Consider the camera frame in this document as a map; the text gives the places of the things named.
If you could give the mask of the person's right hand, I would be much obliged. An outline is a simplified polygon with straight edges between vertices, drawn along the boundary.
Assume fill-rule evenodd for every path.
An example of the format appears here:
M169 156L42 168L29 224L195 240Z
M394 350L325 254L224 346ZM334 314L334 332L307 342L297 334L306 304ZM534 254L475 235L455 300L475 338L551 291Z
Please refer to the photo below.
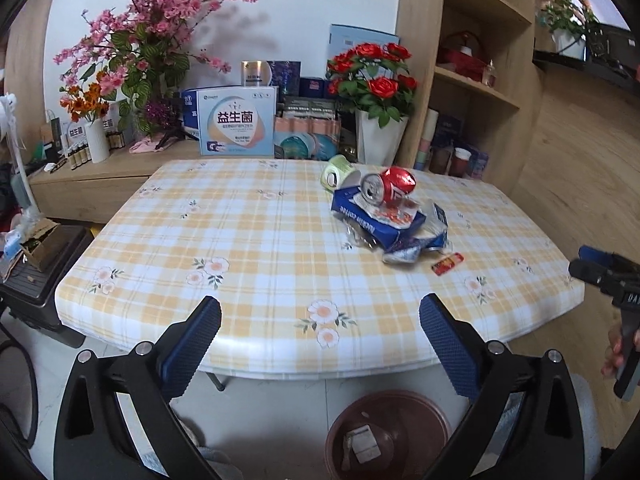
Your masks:
M608 348L605 350L602 375L607 378L614 377L625 362L622 324L616 322L608 330Z

